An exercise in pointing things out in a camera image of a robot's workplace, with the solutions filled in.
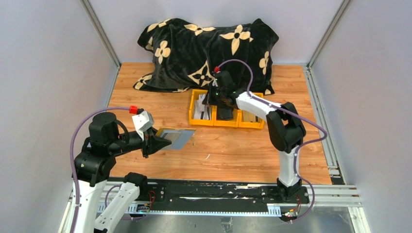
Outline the yellow leather card holder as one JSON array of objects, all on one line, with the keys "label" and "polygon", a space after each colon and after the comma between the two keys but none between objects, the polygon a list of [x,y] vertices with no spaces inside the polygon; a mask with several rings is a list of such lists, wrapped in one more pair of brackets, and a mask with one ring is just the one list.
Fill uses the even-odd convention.
[{"label": "yellow leather card holder", "polygon": [[179,129],[179,128],[160,128],[156,136],[167,139],[171,141],[171,144],[164,147],[162,150],[182,150],[183,147],[190,143],[192,146],[195,145],[194,134],[196,129]]}]

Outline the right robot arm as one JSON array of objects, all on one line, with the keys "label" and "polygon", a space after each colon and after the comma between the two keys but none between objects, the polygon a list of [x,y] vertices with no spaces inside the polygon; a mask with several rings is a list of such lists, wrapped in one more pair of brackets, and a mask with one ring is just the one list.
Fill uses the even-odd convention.
[{"label": "right robot arm", "polygon": [[299,152],[306,135],[305,127],[295,106],[267,101],[264,98],[236,87],[228,71],[215,73],[217,92],[215,96],[227,106],[252,113],[264,120],[268,126],[272,145],[279,151],[280,173],[277,178],[277,195],[283,201],[297,195],[302,186],[299,177]]}]

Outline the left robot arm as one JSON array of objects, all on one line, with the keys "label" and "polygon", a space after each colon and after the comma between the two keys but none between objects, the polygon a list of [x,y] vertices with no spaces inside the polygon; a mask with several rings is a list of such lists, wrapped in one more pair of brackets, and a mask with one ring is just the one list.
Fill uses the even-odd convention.
[{"label": "left robot arm", "polygon": [[151,115],[144,109],[132,107],[129,112],[137,118],[137,129],[128,131],[112,113],[113,108],[95,111],[86,116],[75,129],[70,142],[70,162],[73,178],[73,201],[66,233],[111,233],[135,200],[146,200],[143,211],[150,212],[156,192],[148,185],[145,175],[130,172],[120,185],[119,192],[97,217],[96,212],[116,157],[141,150],[143,157],[172,144],[157,136]]}]

